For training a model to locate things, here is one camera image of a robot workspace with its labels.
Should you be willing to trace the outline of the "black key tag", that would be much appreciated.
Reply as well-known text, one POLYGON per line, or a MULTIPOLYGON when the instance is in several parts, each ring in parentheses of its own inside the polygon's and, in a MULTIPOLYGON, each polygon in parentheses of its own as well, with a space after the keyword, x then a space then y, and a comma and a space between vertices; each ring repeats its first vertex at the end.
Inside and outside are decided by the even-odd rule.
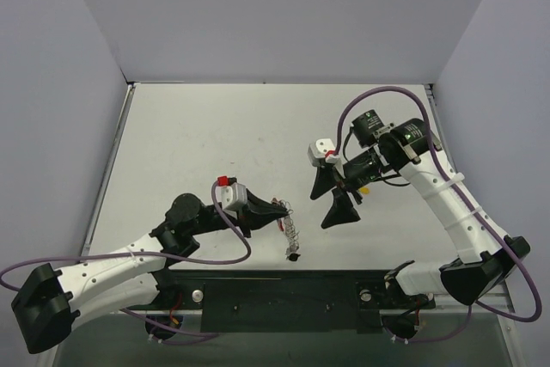
POLYGON ((289 255, 287 256, 287 260, 292 261, 292 262, 295 262, 295 261, 297 261, 297 260, 299 259, 299 257, 300 257, 300 254, 298 254, 298 253, 291 253, 291 254, 289 254, 289 255))

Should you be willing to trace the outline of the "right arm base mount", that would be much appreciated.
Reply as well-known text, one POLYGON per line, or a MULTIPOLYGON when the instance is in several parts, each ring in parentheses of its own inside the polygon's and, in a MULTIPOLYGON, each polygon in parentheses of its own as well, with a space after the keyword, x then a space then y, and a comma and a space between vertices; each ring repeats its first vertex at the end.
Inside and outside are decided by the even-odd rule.
POLYGON ((359 329, 391 333, 397 339, 412 339, 421 328, 420 313, 435 308, 431 293, 408 296, 389 277, 359 282, 356 290, 359 329))

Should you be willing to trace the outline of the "red handled metal key organizer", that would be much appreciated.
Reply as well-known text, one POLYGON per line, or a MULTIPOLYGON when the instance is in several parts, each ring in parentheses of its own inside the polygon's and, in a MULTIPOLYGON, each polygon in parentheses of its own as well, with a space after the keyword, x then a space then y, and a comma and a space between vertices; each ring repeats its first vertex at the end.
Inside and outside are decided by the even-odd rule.
POLYGON ((290 206, 290 203, 283 199, 272 198, 272 202, 273 203, 279 202, 281 205, 284 205, 289 212, 289 215, 287 217, 277 221, 279 230, 284 234, 285 239, 288 242, 288 247, 286 248, 286 252, 285 252, 286 259, 287 259, 287 256, 291 253, 299 254, 299 248, 300 248, 299 233, 296 230, 296 226, 291 216, 293 213, 293 210, 290 206))

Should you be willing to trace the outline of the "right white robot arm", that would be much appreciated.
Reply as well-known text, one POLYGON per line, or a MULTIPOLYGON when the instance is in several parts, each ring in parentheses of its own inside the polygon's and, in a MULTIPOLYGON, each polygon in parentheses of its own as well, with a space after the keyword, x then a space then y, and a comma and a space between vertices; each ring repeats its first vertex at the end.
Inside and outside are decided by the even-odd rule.
POLYGON ((443 293, 471 305, 513 271, 515 259, 529 253, 523 237, 509 236, 491 223, 476 201, 464 201, 469 192, 463 175, 452 169, 439 139, 422 119, 385 125, 369 110, 353 120, 351 132, 363 151, 349 161, 336 155, 329 138, 318 139, 308 148, 316 169, 310 198, 333 195, 322 228, 359 221, 355 207, 362 202, 360 188, 394 171, 430 207, 457 253, 450 263, 409 260, 387 272, 383 293, 389 303, 402 306, 416 296, 443 293))

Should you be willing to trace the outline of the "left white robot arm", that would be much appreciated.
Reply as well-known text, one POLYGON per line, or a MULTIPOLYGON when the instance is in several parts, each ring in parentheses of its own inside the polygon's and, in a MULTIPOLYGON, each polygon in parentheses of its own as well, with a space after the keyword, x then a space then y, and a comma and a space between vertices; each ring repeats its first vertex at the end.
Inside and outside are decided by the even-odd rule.
POLYGON ((289 214, 247 189, 232 186, 223 192, 225 198, 210 205, 192 193, 181 194, 156 228, 110 254, 75 258, 60 268, 50 259, 33 260, 35 268, 11 304, 27 351, 45 352, 73 329, 113 311, 151 303, 169 307, 177 288, 168 281, 168 269, 195 261, 196 235, 231 229, 246 242, 252 231, 289 214))

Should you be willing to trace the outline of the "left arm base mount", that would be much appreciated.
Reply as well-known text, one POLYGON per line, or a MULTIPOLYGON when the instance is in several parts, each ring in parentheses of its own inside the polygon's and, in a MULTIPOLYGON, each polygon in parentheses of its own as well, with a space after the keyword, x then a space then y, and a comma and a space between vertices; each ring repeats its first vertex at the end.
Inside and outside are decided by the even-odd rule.
POLYGON ((122 309, 120 312, 144 323, 148 341, 160 345, 192 345, 206 340, 206 334, 189 330, 184 310, 202 309, 204 292, 194 290, 187 297, 183 292, 177 292, 167 309, 150 312, 149 310, 122 309))

